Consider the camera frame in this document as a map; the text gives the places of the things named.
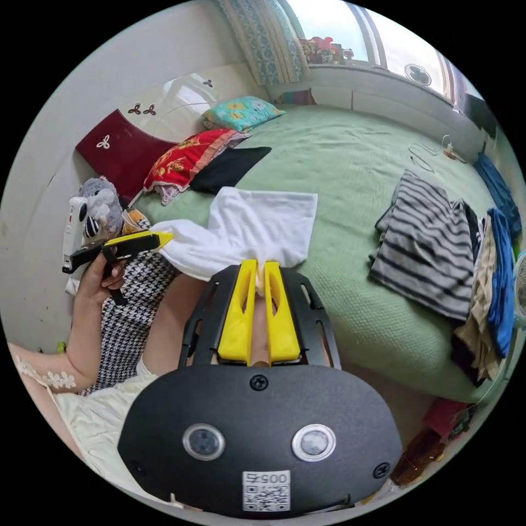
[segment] houndstooth skirt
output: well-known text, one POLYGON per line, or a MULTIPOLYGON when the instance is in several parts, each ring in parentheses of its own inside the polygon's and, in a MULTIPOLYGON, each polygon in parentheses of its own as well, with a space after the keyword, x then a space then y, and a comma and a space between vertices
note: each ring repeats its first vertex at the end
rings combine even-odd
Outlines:
MULTIPOLYGON (((151 225, 140 220, 139 226, 146 230, 151 225)), ((80 395, 113 387, 137 374, 137 364, 159 303, 179 273, 156 252, 143 252, 127 262, 121 290, 128 303, 118 306, 111 298, 104 302, 99 375, 95 384, 80 395)))

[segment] qr code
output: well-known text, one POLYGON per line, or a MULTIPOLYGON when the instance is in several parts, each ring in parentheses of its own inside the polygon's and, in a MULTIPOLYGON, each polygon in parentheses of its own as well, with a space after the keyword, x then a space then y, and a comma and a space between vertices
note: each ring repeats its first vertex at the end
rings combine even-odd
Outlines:
POLYGON ((290 471, 243 471, 244 511, 289 511, 290 471))

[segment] hand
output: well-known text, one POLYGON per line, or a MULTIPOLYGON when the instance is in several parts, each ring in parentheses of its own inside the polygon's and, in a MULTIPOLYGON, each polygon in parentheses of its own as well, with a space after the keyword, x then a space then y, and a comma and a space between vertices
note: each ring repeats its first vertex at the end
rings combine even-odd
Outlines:
POLYGON ((86 269, 78 286, 77 298, 82 301, 102 305, 110 296, 110 290, 120 289, 123 284, 124 261, 113 267, 110 276, 102 279, 106 258, 100 253, 86 269))

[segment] patterned curtain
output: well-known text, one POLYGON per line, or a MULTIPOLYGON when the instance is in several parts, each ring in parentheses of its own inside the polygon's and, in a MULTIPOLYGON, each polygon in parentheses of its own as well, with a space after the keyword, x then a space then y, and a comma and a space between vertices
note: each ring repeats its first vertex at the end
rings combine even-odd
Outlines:
POLYGON ((278 0, 217 0, 256 83, 285 84, 309 79, 307 60, 278 0))

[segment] red pillow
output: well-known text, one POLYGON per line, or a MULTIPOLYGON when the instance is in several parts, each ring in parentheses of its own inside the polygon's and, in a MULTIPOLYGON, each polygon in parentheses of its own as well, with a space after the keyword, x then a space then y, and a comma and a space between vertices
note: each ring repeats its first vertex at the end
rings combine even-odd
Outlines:
POLYGON ((168 204, 212 159, 250 137, 227 128, 202 131, 170 148, 152 166, 144 181, 144 190, 156 190, 168 204))

